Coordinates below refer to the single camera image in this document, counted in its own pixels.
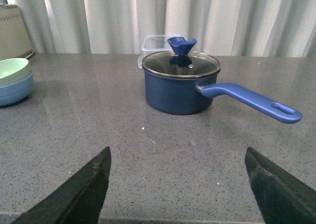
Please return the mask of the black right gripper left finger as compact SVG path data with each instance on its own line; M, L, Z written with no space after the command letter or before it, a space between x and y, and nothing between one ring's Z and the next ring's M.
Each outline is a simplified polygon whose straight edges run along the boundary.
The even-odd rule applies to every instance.
M15 224L96 224L109 186L111 150L105 147Z

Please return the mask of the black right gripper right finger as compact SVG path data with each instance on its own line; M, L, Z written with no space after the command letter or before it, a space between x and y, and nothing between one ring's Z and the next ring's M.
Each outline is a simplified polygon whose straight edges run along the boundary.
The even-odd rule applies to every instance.
M249 183L267 224L314 224L316 191L248 147L245 165Z

